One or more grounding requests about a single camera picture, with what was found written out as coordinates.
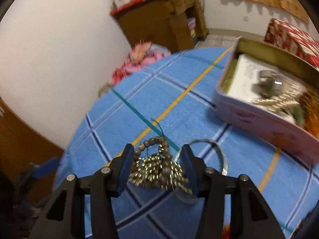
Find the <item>printed paper in tin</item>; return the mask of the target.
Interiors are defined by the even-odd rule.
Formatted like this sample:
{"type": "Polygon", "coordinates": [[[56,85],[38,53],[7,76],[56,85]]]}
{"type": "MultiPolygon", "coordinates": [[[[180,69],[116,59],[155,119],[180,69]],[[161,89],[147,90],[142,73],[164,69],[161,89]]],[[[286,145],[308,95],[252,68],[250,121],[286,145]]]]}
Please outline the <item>printed paper in tin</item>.
{"type": "Polygon", "coordinates": [[[241,54],[227,95],[303,128],[304,110],[299,97],[306,90],[298,78],[276,66],[241,54]]]}

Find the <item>red patterned bedspread bed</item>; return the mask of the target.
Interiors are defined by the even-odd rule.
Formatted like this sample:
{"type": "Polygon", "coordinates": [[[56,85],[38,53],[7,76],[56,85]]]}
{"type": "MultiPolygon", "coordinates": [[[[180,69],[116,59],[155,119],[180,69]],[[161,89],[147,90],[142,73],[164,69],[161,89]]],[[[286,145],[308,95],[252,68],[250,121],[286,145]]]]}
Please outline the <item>red patterned bedspread bed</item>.
{"type": "Polygon", "coordinates": [[[318,41],[294,25],[272,18],[264,42],[300,57],[318,69],[318,41]]]}

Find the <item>boxes in desk shelf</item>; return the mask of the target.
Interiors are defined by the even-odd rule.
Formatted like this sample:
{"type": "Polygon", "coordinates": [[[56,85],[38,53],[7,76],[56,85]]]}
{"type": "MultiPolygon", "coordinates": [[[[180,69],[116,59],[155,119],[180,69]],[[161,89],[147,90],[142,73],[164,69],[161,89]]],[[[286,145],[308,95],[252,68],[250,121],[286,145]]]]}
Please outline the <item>boxes in desk shelf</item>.
{"type": "Polygon", "coordinates": [[[191,34],[191,37],[193,39],[196,38],[196,18],[195,17],[191,17],[191,18],[188,18],[188,27],[190,29],[190,34],[191,34]]]}

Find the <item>pink clothes pile on floor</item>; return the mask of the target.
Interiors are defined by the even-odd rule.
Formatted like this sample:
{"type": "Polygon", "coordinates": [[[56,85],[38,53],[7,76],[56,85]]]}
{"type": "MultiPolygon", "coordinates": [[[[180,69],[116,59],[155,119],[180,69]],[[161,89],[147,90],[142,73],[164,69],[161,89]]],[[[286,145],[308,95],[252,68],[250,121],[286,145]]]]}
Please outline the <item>pink clothes pile on floor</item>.
{"type": "Polygon", "coordinates": [[[131,74],[170,55],[171,52],[166,47],[140,40],[129,52],[124,63],[112,73],[111,83],[117,85],[131,74]]]}

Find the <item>pink metal tin box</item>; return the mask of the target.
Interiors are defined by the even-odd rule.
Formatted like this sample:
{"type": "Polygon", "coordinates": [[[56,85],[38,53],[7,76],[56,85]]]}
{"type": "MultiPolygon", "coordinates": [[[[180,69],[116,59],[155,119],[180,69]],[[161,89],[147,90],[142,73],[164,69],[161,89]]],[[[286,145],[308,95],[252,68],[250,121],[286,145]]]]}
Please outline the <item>pink metal tin box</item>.
{"type": "Polygon", "coordinates": [[[239,37],[214,103],[222,120],[318,163],[318,70],[303,59],[239,37]]]}

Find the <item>brown wooden desk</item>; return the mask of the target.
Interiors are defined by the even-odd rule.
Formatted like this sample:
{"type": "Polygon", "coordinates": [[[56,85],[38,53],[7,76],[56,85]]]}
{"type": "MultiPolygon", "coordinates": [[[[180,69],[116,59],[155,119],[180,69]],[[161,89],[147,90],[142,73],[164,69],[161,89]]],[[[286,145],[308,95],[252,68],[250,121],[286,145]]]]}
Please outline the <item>brown wooden desk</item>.
{"type": "Polygon", "coordinates": [[[189,50],[209,32],[200,0],[154,0],[113,19],[132,47],[143,40],[171,52],[189,50]],[[188,27],[191,17],[196,18],[195,39],[188,27]]]}

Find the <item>blue plaid tablecloth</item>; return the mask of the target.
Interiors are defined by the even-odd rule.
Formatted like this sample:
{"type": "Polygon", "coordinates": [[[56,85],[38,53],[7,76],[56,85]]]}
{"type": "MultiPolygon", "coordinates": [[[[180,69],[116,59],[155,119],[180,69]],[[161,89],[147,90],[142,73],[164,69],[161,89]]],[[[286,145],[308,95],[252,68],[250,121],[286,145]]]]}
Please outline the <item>blue plaid tablecloth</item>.
{"type": "Polygon", "coordinates": [[[228,161],[228,175],[247,174],[289,237],[318,201],[318,166],[279,152],[275,146],[229,125],[215,114],[217,82],[228,48],[180,52],[122,80],[85,114],[61,159],[58,187],[68,174],[89,176],[126,144],[164,133],[175,155],[186,143],[206,165],[220,169],[210,138],[228,161]]]}

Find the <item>red flat box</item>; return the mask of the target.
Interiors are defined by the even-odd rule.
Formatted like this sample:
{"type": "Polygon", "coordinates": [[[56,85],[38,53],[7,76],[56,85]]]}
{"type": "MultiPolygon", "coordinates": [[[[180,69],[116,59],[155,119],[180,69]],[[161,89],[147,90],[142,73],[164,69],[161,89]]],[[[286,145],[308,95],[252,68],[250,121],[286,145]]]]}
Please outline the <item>red flat box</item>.
{"type": "Polygon", "coordinates": [[[109,15],[112,17],[116,17],[116,16],[119,16],[119,15],[129,11],[129,10],[135,9],[137,7],[145,5],[145,4],[152,2],[152,1],[154,1],[154,0],[133,0],[125,5],[121,6],[121,7],[111,9],[109,12],[109,15]]]}

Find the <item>red tassel charm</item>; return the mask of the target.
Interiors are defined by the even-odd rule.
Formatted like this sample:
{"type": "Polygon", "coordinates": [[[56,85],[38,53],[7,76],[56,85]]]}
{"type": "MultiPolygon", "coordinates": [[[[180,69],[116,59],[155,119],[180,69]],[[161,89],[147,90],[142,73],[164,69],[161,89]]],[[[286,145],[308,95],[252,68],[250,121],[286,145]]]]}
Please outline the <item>red tassel charm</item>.
{"type": "Polygon", "coordinates": [[[230,236],[230,224],[223,227],[221,239],[229,239],[230,236]]]}

